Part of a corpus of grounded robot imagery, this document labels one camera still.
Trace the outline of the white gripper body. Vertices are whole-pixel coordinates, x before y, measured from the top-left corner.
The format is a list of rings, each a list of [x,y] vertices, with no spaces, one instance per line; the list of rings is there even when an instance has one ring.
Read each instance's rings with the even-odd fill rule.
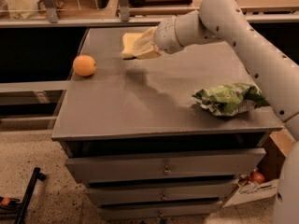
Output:
[[[174,54],[184,49],[178,40],[178,26],[178,16],[173,16],[161,21],[156,27],[153,40],[161,51],[167,54]]]

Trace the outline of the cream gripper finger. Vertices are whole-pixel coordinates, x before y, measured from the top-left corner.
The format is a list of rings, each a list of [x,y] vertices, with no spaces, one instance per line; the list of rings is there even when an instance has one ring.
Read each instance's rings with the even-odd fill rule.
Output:
[[[157,27],[151,27],[146,32],[138,35],[133,43],[133,56],[139,60],[159,58],[162,55],[154,41],[154,33]]]

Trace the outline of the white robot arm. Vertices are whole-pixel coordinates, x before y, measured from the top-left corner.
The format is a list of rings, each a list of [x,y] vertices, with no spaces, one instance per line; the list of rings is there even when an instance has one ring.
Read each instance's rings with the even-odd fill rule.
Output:
[[[173,54],[193,44],[221,39],[229,44],[295,139],[282,166],[273,224],[299,218],[299,67],[255,31],[235,0],[203,0],[197,11],[161,21],[134,43]]]

